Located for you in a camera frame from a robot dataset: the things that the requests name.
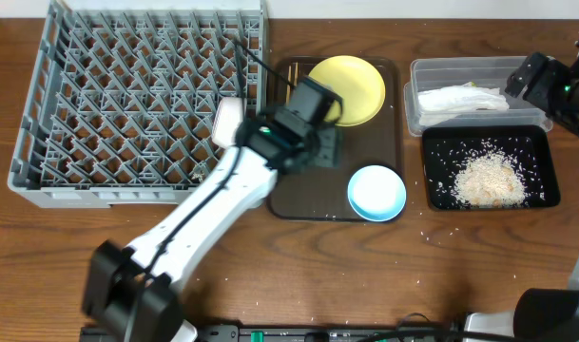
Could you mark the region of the light blue bowl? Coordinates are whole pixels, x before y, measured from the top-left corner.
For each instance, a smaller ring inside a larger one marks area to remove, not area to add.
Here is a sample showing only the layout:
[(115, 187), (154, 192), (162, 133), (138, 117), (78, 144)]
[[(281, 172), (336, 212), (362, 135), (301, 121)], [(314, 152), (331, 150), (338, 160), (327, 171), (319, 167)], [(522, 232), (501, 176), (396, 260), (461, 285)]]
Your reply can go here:
[(404, 210), (407, 189), (392, 168), (368, 165), (358, 169), (349, 179), (347, 200), (362, 219), (386, 222), (396, 219)]

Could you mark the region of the yellow round plate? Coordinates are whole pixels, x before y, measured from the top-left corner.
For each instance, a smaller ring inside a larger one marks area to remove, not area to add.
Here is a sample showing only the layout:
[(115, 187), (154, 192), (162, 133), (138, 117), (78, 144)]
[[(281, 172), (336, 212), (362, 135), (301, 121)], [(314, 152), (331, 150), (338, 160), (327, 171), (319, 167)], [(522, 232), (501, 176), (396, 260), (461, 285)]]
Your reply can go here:
[(369, 62), (349, 55), (327, 58), (308, 76), (336, 93), (342, 106), (334, 103), (325, 117), (342, 127), (357, 126), (373, 119), (386, 98), (380, 72)]

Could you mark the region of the white paper napkin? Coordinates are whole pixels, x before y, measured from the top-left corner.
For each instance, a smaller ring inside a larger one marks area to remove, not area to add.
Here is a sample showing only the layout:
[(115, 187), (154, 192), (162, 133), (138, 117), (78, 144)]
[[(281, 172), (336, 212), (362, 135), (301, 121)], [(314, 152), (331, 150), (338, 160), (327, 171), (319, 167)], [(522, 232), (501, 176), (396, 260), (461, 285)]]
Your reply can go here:
[(417, 94), (419, 107), (429, 112), (463, 112), (471, 110), (506, 111), (510, 108), (499, 88), (472, 85), (452, 85), (421, 91)]

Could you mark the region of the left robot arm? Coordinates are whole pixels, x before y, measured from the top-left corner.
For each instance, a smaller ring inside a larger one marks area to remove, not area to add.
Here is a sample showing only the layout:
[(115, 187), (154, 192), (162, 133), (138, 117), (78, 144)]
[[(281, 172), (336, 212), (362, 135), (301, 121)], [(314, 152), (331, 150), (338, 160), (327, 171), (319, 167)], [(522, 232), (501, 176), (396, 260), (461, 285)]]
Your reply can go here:
[(82, 310), (118, 341), (195, 340), (180, 296), (203, 257), (279, 174), (337, 162), (336, 123), (323, 109), (221, 109), (212, 138), (225, 152), (190, 196), (126, 247), (105, 241), (90, 259)]

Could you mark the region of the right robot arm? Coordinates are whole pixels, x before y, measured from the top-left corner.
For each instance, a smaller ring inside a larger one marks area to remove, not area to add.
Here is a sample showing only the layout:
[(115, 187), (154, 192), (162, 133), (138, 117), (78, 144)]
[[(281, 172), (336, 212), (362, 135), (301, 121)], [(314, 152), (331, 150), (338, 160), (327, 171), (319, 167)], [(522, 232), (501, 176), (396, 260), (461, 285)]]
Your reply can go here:
[[(505, 91), (543, 110), (579, 138), (578, 52), (567, 66), (534, 52), (509, 76)], [(512, 311), (470, 313), (447, 341), (579, 341), (579, 256), (565, 289), (527, 289)]]

